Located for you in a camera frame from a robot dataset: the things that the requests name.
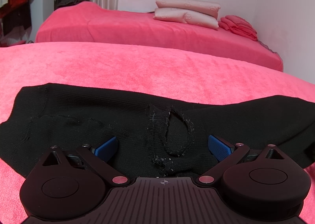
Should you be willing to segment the black knit pants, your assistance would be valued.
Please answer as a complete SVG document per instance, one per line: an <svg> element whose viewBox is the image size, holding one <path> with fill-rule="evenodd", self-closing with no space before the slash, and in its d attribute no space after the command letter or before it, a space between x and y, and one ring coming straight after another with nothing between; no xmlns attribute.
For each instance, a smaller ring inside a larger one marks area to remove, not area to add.
<svg viewBox="0 0 315 224"><path fill-rule="evenodd" d="M275 144L306 168L314 163L314 103L276 95L203 105L120 90L27 86L1 124L1 159L27 176L50 146L75 150L116 138L113 166L128 177L198 176L217 164L210 135L254 149Z"/></svg>

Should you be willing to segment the near pink bed blanket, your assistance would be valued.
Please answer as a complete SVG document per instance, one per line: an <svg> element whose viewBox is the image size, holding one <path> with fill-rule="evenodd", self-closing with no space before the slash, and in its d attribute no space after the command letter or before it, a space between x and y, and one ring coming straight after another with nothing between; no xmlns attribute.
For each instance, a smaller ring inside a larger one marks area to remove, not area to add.
<svg viewBox="0 0 315 224"><path fill-rule="evenodd" d="M61 83L224 105L271 95L314 101L314 85L245 61L177 49L47 42L1 49L1 121L24 86Z"/></svg>

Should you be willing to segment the folded pink blanket stack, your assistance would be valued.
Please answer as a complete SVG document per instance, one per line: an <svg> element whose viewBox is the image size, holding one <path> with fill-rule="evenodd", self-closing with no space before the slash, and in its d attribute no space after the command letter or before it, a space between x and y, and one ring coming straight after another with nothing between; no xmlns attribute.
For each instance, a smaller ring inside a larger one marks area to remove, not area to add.
<svg viewBox="0 0 315 224"><path fill-rule="evenodd" d="M225 29L233 34L258 41L257 31L253 26L239 16L227 15L220 18L218 22L220 28Z"/></svg>

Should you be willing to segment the far pink bed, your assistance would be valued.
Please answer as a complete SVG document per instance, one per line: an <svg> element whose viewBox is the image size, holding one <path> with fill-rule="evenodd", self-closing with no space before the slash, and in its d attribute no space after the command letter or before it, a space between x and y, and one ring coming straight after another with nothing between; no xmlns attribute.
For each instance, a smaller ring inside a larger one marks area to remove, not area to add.
<svg viewBox="0 0 315 224"><path fill-rule="evenodd" d="M54 11L40 26L35 41L172 48L246 61L278 71L284 69L279 55L260 42L222 28L160 21L153 16L152 13L107 10L85 1Z"/></svg>

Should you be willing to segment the upper pink pillow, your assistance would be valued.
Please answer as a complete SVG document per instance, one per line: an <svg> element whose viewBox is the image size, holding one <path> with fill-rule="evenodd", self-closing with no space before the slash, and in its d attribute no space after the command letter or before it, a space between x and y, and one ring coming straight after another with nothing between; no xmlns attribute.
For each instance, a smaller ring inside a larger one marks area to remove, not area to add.
<svg viewBox="0 0 315 224"><path fill-rule="evenodd" d="M159 8L186 9L210 15L216 19L221 8L218 3L201 0L155 0L155 3Z"/></svg>

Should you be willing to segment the pink pillow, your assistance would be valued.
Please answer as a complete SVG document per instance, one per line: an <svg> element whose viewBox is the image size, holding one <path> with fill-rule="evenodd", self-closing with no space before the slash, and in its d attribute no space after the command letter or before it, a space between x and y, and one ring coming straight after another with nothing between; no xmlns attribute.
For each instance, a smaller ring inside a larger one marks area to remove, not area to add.
<svg viewBox="0 0 315 224"><path fill-rule="evenodd" d="M201 0L155 0L155 3L159 8L186 9L210 15L216 19L221 8L218 3Z"/></svg>
<svg viewBox="0 0 315 224"><path fill-rule="evenodd" d="M205 28L218 29L216 18L192 10L178 8L156 8L153 19L160 21L178 22Z"/></svg>

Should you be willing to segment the lower pink pillow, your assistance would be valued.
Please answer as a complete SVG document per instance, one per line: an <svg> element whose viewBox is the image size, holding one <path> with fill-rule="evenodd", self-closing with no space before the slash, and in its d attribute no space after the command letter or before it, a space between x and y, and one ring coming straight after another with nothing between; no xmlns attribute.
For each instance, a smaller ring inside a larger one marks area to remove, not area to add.
<svg viewBox="0 0 315 224"><path fill-rule="evenodd" d="M218 29L216 18L192 10L178 8L156 8L153 19L160 21L178 22L205 28Z"/></svg>

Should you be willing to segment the hanging clothes rack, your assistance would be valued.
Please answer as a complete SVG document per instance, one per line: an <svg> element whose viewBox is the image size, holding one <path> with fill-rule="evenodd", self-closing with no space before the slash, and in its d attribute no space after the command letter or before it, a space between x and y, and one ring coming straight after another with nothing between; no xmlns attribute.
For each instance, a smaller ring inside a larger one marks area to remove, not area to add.
<svg viewBox="0 0 315 224"><path fill-rule="evenodd" d="M1 0L1 47L24 43L31 27L31 0Z"/></svg>

